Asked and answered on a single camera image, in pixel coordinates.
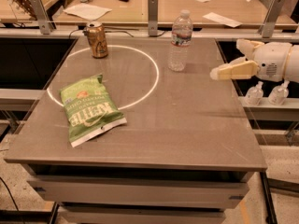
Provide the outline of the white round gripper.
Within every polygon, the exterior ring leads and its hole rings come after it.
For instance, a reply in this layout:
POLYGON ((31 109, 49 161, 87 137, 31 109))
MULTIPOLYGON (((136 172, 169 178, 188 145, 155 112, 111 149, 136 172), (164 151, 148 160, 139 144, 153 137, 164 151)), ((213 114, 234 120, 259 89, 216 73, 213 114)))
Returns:
POLYGON ((210 72, 214 80, 228 79, 250 79, 253 76, 262 80, 279 82, 288 77, 287 66, 292 51, 291 43, 263 42, 237 39, 236 48, 245 55, 247 59, 242 63, 226 63, 210 72))

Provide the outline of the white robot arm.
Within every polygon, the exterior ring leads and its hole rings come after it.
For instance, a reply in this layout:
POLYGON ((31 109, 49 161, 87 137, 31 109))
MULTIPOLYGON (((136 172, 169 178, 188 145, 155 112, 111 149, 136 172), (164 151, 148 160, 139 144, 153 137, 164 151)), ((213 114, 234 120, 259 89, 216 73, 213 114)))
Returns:
POLYGON ((214 80, 251 79, 299 82, 299 45, 288 42, 258 42, 238 39, 236 48, 243 57, 213 68, 214 80))

